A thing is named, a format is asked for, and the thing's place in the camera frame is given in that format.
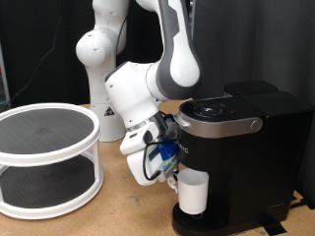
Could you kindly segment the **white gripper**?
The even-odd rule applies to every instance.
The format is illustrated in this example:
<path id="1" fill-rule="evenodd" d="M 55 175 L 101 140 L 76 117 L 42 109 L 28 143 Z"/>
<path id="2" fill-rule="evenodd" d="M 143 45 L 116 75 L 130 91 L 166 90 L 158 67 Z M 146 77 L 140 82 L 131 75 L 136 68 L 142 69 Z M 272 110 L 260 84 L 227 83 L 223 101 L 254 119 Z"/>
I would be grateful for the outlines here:
<path id="1" fill-rule="evenodd" d="M 177 124 L 167 120 L 168 129 L 139 151 L 127 156 L 129 168 L 142 186 L 152 185 L 156 180 L 174 185 L 177 183 L 179 161 L 177 153 Z"/>

